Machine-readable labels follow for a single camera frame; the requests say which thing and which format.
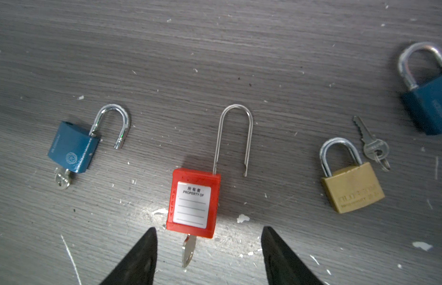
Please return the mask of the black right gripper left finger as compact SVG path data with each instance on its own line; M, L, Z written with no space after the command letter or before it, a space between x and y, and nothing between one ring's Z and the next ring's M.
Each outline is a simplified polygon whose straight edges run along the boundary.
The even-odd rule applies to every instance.
M152 285L158 259L156 229L150 228L101 285Z

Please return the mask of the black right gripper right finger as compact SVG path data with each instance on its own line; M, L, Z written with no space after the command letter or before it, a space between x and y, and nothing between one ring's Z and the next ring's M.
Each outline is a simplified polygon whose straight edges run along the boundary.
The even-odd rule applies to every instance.
M261 247L270 285L323 284L271 226L263 228Z

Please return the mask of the red safety padlock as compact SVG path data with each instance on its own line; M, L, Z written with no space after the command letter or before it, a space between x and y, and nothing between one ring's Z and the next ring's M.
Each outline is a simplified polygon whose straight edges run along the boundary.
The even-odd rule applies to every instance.
M184 268L192 260L197 238L211 239L215 232L222 179L217 173L217 163L221 150L224 120L228 112L233 109L241 109L248 116L243 173L243 176L247 176L254 118L252 112L242 104L227 106L220 116L212 171L203 172L181 167L174 170L172 174L166 228L187 236L182 246L182 267Z

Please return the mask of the brass padlock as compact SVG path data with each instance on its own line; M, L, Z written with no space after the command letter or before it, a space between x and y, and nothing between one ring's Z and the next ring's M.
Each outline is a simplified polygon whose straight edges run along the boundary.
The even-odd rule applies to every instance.
M326 156L329 148L336 144L348 149L354 164L333 172ZM322 185L337 213L355 211L385 198L371 163L362 161L357 149L349 140L341 137L327 140L320 148L319 157L324 173Z

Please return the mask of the blue padlock with key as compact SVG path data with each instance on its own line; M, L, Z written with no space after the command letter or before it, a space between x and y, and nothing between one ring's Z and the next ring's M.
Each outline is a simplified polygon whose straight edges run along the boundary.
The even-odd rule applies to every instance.
M411 55L417 51L430 52L442 69L442 52L431 42L418 42L407 47L398 59L398 72L408 92L402 95L409 114L426 135L442 134L442 73L423 85L418 85L408 65Z

